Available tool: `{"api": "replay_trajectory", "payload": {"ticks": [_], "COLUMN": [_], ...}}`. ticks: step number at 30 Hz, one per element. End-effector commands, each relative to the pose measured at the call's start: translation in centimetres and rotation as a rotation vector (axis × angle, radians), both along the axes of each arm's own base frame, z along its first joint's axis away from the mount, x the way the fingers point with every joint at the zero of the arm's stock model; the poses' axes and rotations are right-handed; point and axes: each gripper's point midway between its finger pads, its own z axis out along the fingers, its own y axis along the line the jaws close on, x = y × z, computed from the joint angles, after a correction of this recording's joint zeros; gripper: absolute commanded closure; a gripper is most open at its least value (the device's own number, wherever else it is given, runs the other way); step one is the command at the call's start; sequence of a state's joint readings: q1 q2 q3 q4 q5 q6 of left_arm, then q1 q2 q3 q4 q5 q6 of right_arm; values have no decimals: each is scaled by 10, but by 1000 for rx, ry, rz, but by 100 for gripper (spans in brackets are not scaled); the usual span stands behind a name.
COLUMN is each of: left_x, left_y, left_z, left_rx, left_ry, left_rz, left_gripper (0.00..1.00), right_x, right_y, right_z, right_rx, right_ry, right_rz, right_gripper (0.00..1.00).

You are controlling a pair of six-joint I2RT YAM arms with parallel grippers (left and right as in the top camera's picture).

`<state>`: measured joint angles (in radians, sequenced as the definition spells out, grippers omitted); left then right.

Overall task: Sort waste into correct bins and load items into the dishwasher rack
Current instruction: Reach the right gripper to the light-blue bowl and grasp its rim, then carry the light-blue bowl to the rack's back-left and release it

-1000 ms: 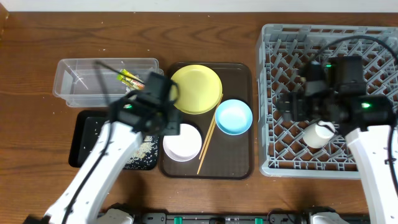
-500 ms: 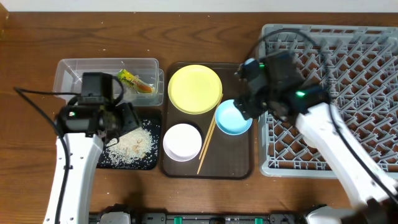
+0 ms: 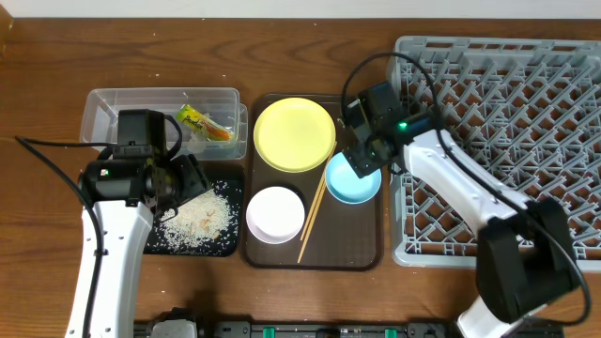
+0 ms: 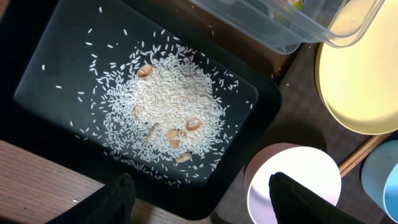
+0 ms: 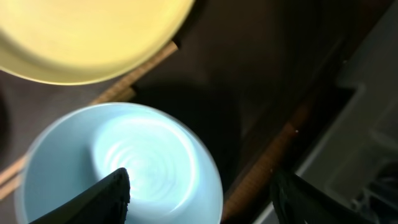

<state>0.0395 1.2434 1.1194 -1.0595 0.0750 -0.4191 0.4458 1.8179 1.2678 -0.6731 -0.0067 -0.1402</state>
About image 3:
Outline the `light blue bowl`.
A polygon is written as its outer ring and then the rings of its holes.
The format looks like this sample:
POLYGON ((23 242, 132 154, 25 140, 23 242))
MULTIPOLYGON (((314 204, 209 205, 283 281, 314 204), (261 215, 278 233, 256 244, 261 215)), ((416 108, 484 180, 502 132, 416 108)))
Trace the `light blue bowl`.
POLYGON ((326 167, 325 183, 337 200, 358 205, 372 199, 381 186, 381 171, 359 178, 342 152, 335 154, 326 167))

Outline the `green orange snack wrapper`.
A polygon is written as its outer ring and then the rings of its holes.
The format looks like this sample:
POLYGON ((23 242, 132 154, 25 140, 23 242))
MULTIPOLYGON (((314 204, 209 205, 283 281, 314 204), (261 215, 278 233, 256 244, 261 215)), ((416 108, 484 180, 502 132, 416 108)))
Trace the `green orange snack wrapper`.
POLYGON ((233 138, 233 132, 213 121, 191 105, 183 105, 176 115, 176 120, 201 134, 210 141, 228 142, 233 138))

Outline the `white bowl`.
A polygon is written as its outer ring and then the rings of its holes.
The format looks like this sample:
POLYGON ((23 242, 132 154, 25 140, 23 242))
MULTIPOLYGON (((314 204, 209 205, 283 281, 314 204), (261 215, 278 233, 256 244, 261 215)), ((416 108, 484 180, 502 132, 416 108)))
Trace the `white bowl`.
POLYGON ((257 192, 246 210, 251 234, 267 244, 282 244, 293 239, 305 222, 301 198, 288 188, 273 186, 257 192))

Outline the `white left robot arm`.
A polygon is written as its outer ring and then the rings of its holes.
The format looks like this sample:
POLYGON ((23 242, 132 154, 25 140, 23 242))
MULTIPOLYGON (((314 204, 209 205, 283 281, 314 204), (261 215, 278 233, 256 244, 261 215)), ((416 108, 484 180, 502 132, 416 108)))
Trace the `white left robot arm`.
POLYGON ((193 155, 96 160, 79 179, 84 243, 68 337, 131 337, 143 251, 156 219, 207 192, 193 155))

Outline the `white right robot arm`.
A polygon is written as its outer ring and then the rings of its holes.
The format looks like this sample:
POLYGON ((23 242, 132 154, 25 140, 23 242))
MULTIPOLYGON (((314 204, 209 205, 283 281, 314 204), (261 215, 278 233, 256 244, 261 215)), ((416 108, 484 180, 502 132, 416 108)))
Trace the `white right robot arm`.
POLYGON ((534 201, 508 188, 425 115, 344 123, 358 140, 343 151, 358 177, 396 163, 433 188, 476 235, 479 296, 456 320, 462 336, 505 337, 523 325, 547 324, 537 312, 576 288, 591 297, 558 201, 534 201))

